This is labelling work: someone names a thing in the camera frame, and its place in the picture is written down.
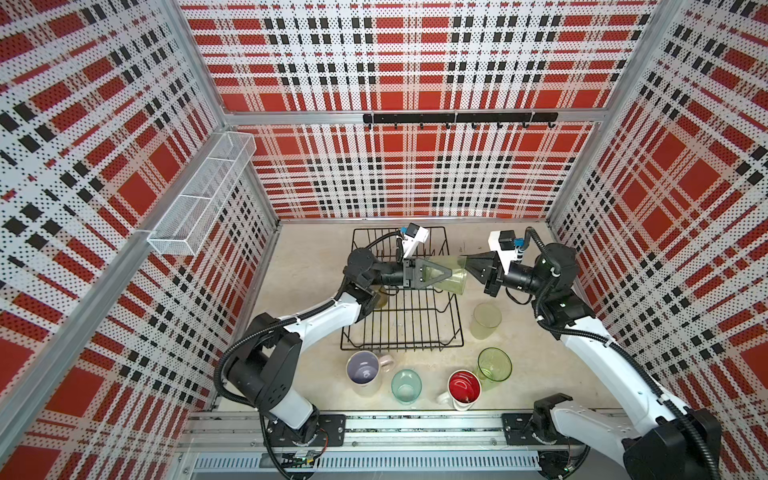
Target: mug handle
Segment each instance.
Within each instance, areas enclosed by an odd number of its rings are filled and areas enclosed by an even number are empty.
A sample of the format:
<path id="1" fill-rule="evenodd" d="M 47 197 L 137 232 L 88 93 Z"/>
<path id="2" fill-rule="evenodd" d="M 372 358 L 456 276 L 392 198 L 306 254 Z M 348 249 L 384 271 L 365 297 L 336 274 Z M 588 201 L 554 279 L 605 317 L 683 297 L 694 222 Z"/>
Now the mug handle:
<path id="1" fill-rule="evenodd" d="M 450 392 L 443 392 L 437 397 L 437 403 L 448 403 L 453 399 Z"/>
<path id="2" fill-rule="evenodd" d="M 388 372 L 389 370 L 395 368 L 395 364 L 397 362 L 391 355 L 384 355 L 379 357 L 379 366 L 382 367 L 382 371 L 384 373 Z"/>

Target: metal wire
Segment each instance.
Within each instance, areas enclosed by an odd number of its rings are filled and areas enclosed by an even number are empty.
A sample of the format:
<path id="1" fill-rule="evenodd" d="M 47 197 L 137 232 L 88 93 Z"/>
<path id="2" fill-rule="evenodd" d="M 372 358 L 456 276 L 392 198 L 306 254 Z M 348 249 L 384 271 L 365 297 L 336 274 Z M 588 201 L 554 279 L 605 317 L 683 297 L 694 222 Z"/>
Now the metal wire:
<path id="1" fill-rule="evenodd" d="M 427 227 L 429 238 L 419 245 L 414 257 L 428 258 L 449 255 L 444 227 Z M 353 233 L 352 250 L 365 247 L 396 228 L 357 228 Z M 394 261 L 397 241 L 388 237 L 371 247 L 384 262 Z M 454 293 L 426 289 L 387 287 L 387 304 L 374 310 L 365 319 L 344 327 L 341 332 L 342 350 L 437 349 L 464 346 L 458 301 Z"/>

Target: perforated panel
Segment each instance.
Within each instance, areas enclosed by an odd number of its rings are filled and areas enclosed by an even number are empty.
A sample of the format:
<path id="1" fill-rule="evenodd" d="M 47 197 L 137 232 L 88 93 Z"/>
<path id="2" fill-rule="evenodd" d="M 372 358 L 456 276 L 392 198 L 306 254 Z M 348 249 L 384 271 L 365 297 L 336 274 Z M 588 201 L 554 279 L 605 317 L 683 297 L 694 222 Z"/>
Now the perforated panel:
<path id="1" fill-rule="evenodd" d="M 211 130 L 154 2 L 0 4 L 0 396 Z"/>
<path id="2" fill-rule="evenodd" d="M 239 180 L 202 252 L 144 262 L 0 478 L 163 478 L 269 237 Z"/>
<path id="3" fill-rule="evenodd" d="M 595 311 L 723 425 L 722 470 L 768 465 L 768 7 L 687 2 L 556 221 Z"/>
<path id="4" fill-rule="evenodd" d="M 278 216 L 544 218 L 589 124 L 242 127 Z"/>
<path id="5" fill-rule="evenodd" d="M 230 111 L 602 107 L 657 2 L 181 0 Z"/>

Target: green glass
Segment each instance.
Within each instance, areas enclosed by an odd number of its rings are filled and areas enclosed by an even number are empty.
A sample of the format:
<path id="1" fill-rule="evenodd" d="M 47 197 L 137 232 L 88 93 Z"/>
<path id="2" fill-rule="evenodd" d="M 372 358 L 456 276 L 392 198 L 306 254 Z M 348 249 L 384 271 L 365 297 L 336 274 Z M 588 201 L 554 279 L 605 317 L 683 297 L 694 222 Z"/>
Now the green glass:
<path id="1" fill-rule="evenodd" d="M 480 379 L 483 390 L 492 389 L 512 374 L 512 361 L 500 349 L 489 348 L 478 355 L 475 375 Z"/>
<path id="2" fill-rule="evenodd" d="M 392 377 L 392 394 L 403 405 L 414 403 L 422 392 L 422 380 L 413 370 L 400 370 Z"/>

